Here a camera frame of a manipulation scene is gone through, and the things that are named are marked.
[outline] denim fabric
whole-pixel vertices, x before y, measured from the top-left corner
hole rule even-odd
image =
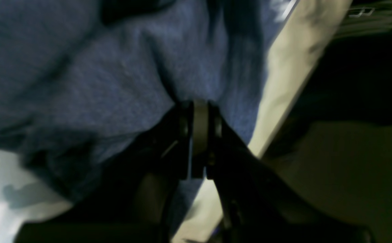
[[[106,0],[0,0],[0,149],[73,202],[180,101],[213,100],[252,136],[289,1],[147,2],[131,14]]]

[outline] black plastic part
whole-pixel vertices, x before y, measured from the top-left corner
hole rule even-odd
[[[16,243],[168,243],[168,231],[149,224],[43,224],[23,225]]]
[[[202,114],[191,102],[172,109],[106,163],[94,194],[48,222],[25,224],[16,243],[168,242],[167,205],[189,168],[198,177],[206,168],[216,184],[224,213],[223,243],[373,242],[365,228],[339,222],[302,200],[251,154],[218,108],[205,106]],[[196,131],[207,134],[198,139],[208,144],[197,148],[190,165],[193,120],[199,115],[205,125]]]

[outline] black object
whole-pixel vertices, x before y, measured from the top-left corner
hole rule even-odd
[[[373,242],[366,228],[303,201],[251,154],[212,104],[182,103],[107,164],[96,193],[57,218],[25,224],[16,243],[168,242],[168,200],[180,179],[202,177],[205,168],[220,195],[224,243]]]
[[[392,0],[354,0],[333,40],[348,38],[352,41],[351,37],[380,34],[392,34]],[[355,57],[365,56],[359,52]]]

